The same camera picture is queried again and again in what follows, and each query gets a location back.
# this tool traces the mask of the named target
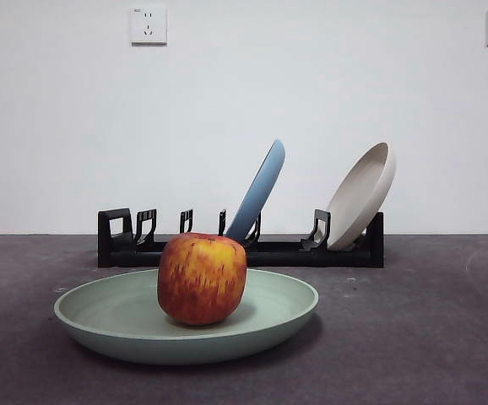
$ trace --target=white plate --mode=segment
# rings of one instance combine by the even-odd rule
[[[283,342],[310,318],[317,291],[283,274],[247,270],[241,303],[224,321],[187,327],[158,305],[157,270],[81,285],[62,295],[54,311],[87,348],[115,359],[191,365],[237,359]]]
[[[388,194],[395,171],[396,159],[386,143],[378,143],[356,162],[327,207],[329,250],[347,248],[368,226]]]
[[[285,161],[284,145],[276,139],[238,208],[225,236],[242,243],[252,228],[278,179]]]

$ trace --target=apple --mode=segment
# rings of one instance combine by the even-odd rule
[[[241,302],[246,271],[246,252],[230,238],[173,236],[161,253],[158,302],[167,315],[188,325],[222,321]]]

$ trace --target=blue plate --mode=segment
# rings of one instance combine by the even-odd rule
[[[284,145],[276,139],[255,175],[225,236],[242,243],[252,228],[284,165]]]

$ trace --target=dish rack divider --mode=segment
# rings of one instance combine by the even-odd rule
[[[225,231],[226,211],[220,211],[218,235]],[[111,234],[111,221],[122,219],[122,233]],[[173,235],[155,235],[157,210],[149,209],[137,213],[136,234],[133,235],[132,217],[129,208],[98,212],[98,267],[157,267],[167,241]],[[316,209],[313,229],[300,241],[298,235],[272,235],[277,240],[263,240],[261,236],[261,214],[253,225],[252,232],[244,240],[249,267],[383,267],[383,214],[376,213],[366,231],[343,251],[327,249],[330,232],[330,213]],[[150,231],[143,235],[143,224],[151,221]],[[319,232],[319,223],[324,224],[325,233]],[[193,210],[180,213],[180,233],[191,232]]]

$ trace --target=mint green plate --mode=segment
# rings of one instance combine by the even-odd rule
[[[318,301],[308,283],[247,270],[238,308],[224,321],[187,327],[158,305],[157,270],[83,284],[62,295],[54,311],[71,337],[115,359],[155,365],[193,365],[237,359],[293,336]]]

